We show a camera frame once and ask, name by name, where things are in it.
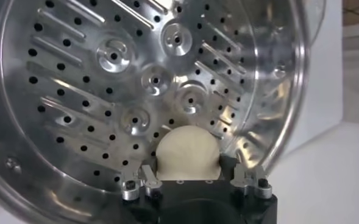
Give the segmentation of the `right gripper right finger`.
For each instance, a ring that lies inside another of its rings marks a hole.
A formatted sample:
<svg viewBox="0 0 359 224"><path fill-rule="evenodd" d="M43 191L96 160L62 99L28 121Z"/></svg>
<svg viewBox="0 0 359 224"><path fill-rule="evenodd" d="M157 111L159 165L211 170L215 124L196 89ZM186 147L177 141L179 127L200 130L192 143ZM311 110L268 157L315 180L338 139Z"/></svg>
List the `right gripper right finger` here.
<svg viewBox="0 0 359 224"><path fill-rule="evenodd" d="M248 168L238 158L220 156L220 179L228 181L235 190L244 196L253 194L262 200L272 197L272 186L262 166Z"/></svg>

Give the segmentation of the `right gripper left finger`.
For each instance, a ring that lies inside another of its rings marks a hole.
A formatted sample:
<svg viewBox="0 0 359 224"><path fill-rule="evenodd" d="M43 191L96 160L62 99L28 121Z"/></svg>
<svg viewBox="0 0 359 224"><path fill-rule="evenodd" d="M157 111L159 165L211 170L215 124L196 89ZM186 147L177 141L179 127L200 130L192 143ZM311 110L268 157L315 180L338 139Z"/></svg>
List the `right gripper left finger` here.
<svg viewBox="0 0 359 224"><path fill-rule="evenodd" d="M159 198L162 185L148 164L125 167L121 171L121 195L124 201L135 201L142 192L148 198Z"/></svg>

